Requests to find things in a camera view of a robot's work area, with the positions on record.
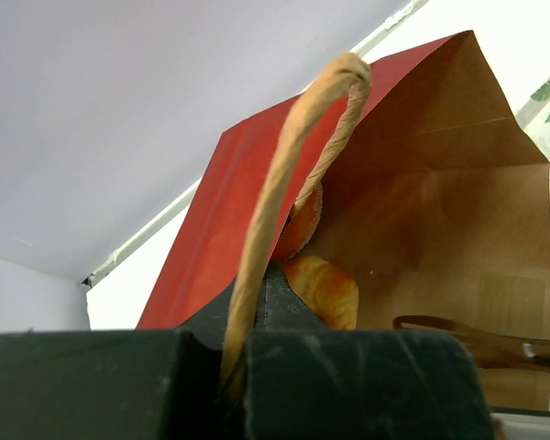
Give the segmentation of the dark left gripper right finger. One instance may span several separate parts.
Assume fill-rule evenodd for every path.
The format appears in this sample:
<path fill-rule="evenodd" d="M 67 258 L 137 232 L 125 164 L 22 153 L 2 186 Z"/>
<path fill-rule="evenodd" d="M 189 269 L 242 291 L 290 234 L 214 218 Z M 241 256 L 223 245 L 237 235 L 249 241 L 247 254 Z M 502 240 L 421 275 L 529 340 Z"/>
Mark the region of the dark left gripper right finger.
<path fill-rule="evenodd" d="M 420 330 L 334 331 L 272 263 L 247 340 L 248 439 L 491 439 L 468 351 Z"/>

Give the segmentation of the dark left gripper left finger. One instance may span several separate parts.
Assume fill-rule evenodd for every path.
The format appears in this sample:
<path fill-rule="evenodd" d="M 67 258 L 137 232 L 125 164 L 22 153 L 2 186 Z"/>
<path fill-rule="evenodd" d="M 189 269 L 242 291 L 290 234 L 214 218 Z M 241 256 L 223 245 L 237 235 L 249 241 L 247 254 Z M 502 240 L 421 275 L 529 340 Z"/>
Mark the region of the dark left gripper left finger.
<path fill-rule="evenodd" d="M 217 352 L 180 330 L 0 335 L 0 439 L 213 439 Z"/>

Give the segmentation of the red brown paper bag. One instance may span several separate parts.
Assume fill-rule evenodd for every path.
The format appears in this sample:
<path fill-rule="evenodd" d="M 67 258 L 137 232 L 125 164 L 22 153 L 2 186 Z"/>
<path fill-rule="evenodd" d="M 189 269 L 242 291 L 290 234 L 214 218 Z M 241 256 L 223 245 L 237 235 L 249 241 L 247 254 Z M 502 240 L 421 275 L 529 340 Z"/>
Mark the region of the red brown paper bag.
<path fill-rule="evenodd" d="M 356 281 L 363 329 L 426 314 L 550 339 L 549 162 L 518 126 L 474 33 L 374 61 L 370 75 L 305 253 Z M 180 325 L 234 279 L 291 105 L 221 135 L 141 328 Z"/>

